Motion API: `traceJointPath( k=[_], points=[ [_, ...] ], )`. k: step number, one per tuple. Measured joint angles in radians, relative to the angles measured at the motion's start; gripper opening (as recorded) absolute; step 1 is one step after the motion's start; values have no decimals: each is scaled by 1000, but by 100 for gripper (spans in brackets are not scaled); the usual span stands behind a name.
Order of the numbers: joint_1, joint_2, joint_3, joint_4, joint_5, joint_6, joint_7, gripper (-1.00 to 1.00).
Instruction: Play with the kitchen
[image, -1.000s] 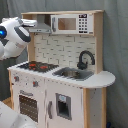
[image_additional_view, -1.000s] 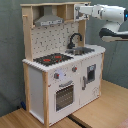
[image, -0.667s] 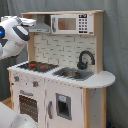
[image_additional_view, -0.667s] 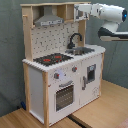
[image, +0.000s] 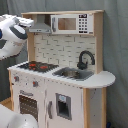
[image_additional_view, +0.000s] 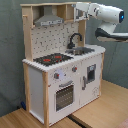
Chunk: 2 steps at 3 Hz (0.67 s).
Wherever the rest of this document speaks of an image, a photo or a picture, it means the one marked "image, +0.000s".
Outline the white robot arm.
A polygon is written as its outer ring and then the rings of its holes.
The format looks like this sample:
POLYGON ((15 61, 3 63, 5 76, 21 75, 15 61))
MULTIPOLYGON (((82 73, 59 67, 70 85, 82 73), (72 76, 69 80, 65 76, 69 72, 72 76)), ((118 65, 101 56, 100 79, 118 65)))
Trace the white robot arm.
MULTIPOLYGON (((0 49, 0 60, 18 55, 27 40, 26 28, 34 21, 16 15, 0 16, 0 40, 6 43, 0 49)), ((30 114, 19 114, 0 104, 0 128, 38 128, 36 119, 30 114)))

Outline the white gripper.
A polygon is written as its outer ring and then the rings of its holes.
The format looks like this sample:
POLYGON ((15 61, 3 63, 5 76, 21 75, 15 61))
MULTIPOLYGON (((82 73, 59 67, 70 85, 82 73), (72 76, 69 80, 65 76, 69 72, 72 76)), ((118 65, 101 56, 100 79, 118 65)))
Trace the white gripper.
POLYGON ((30 28, 34 25, 34 21, 32 19, 27 19, 27 18, 23 18, 23 17, 17 17, 16 23, 19 26, 27 27, 27 28, 30 28))

